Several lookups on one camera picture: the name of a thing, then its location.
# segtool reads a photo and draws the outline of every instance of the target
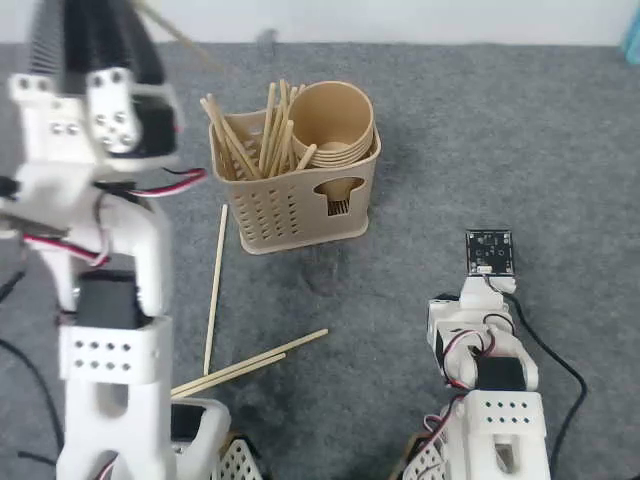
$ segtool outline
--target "blue object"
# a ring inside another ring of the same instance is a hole
[[[640,64],[640,10],[636,14],[629,33],[624,39],[622,51],[627,62],[634,65]]]

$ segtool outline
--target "perforated basket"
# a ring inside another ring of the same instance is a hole
[[[247,151],[258,147],[265,121],[264,110],[225,118]],[[377,130],[367,156],[347,167],[313,168],[247,181],[240,166],[234,163],[238,180],[232,181],[225,176],[213,125],[209,129],[214,172],[227,188],[229,205],[247,252],[277,252],[357,237],[366,232],[369,196],[381,150]],[[349,177],[355,179],[355,188],[346,200],[329,201],[320,193],[319,186]]]

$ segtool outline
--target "white wall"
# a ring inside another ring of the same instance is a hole
[[[26,38],[35,1],[0,0],[0,42]],[[274,28],[282,42],[616,45],[638,7],[638,0],[148,1],[203,42],[252,42]]]

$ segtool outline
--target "basket handle hole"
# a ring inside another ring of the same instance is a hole
[[[331,217],[349,213],[351,192],[362,185],[364,185],[364,178],[342,177],[321,183],[313,191],[327,198],[327,214]]]

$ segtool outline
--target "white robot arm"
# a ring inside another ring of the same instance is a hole
[[[45,0],[29,70],[9,82],[25,162],[2,179],[0,215],[55,283],[66,382],[56,478],[103,478],[105,465],[116,480],[216,478],[230,416],[215,401],[171,403],[170,228],[153,200],[205,174],[152,190],[127,178],[177,161],[181,115],[155,48],[128,0]],[[105,269],[115,254],[135,269]]]
[[[429,433],[393,478],[549,480],[538,368],[501,293],[515,290],[511,232],[469,231],[467,253],[460,297],[431,300],[428,318],[440,371],[462,393],[441,416],[425,418]]]

